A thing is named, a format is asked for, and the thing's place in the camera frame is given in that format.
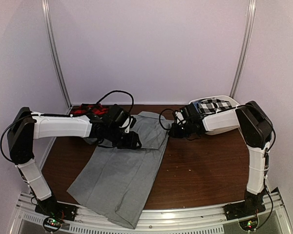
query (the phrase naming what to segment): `robotic arm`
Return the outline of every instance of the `robotic arm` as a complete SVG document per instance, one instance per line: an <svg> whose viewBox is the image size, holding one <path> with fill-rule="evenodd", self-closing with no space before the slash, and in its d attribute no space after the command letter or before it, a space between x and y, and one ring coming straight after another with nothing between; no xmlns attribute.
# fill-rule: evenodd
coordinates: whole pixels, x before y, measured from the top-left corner
<svg viewBox="0 0 293 234"><path fill-rule="evenodd" d="M119 149L138 149L141 142L136 132L129 131L136 119L118 105L113 105L101 117L93 112L80 115L55 115L31 112L23 107L9 130L10 158L33 191L36 212L53 218L74 220L76 206L58 203L45 181L33 155L33 140L43 137L89 137L98 142L107 139Z"/></svg>
<svg viewBox="0 0 293 234"><path fill-rule="evenodd" d="M242 218L265 211L263 195L266 191L266 176L269 168L268 152L271 148L272 122L255 101L205 114L197 103L191 103L174 112L175 122L169 135L187 138L191 134L223 133L240 128L250 153L249 180L245 201L224 207L227 220Z"/></svg>

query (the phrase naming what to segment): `white laundry basket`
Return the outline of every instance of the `white laundry basket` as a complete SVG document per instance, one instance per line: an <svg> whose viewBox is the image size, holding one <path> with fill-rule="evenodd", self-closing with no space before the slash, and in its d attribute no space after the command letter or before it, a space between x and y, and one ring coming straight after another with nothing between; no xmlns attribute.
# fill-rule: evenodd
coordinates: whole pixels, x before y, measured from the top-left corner
<svg viewBox="0 0 293 234"><path fill-rule="evenodd" d="M228 102L230 102L231 106L240 105L236 100L230 98L229 96L225 96L225 95L199 98L199 99L195 99L195 100L190 101L189 104L192 103L192 102L195 102L195 101L205 100L205 99L208 99L208 98L216 98L216 99L219 99L219 100L228 101ZM238 127L222 128L222 129L217 129L217 130L214 130L214 131L211 131L211 132L207 132L206 134L207 135L216 135L216 134L231 131L231 130L236 129L236 128L238 128Z"/></svg>

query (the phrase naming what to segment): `white panel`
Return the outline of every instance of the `white panel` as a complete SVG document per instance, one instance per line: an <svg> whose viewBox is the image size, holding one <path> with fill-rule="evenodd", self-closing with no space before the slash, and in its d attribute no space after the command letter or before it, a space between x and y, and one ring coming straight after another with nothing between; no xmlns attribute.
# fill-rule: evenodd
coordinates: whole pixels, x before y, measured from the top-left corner
<svg viewBox="0 0 293 234"><path fill-rule="evenodd" d="M0 0L0 136L22 106L65 113L49 52L40 0ZM35 142L40 162L50 139ZM8 154L6 141L4 150ZM0 154L0 234L5 234L20 191L18 170Z"/></svg>
<svg viewBox="0 0 293 234"><path fill-rule="evenodd" d="M269 182L279 186L293 224L293 1L257 1L236 99L256 100L274 124Z"/></svg>
<svg viewBox="0 0 293 234"><path fill-rule="evenodd" d="M113 89L136 103L188 103L228 95L249 1L50 1L63 75L73 103ZM130 103L114 94L106 103Z"/></svg>

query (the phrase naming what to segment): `red and black fabric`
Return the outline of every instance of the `red and black fabric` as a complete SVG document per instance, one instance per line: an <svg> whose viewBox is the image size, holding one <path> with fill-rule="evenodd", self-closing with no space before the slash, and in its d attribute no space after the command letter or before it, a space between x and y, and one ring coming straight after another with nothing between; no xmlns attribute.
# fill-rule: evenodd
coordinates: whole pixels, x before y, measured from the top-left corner
<svg viewBox="0 0 293 234"><path fill-rule="evenodd" d="M104 108L101 104L81 104L77 109L71 110L70 114L85 114L89 111L102 116L108 112L108 108Z"/></svg>

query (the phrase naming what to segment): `white arm segment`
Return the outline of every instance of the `white arm segment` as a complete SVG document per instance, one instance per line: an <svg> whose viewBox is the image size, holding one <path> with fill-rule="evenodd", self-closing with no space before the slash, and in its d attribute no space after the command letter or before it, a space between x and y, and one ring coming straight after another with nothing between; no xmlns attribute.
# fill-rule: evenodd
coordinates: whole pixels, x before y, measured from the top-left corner
<svg viewBox="0 0 293 234"><path fill-rule="evenodd" d="M35 123L34 139L43 137L88 137L92 124L87 116L45 117L33 116Z"/></svg>
<svg viewBox="0 0 293 234"><path fill-rule="evenodd" d="M35 191L35 195L40 201L51 197L51 190L42 176L35 159L31 159L24 164L16 165L16 167L21 170L28 185Z"/></svg>
<svg viewBox="0 0 293 234"><path fill-rule="evenodd" d="M205 129L209 131L221 129L221 133L240 127L235 109L207 116L203 119ZM265 151L269 148L268 142L264 149L253 148L247 145L250 153L250 172L247 191L258 194L264 189Z"/></svg>

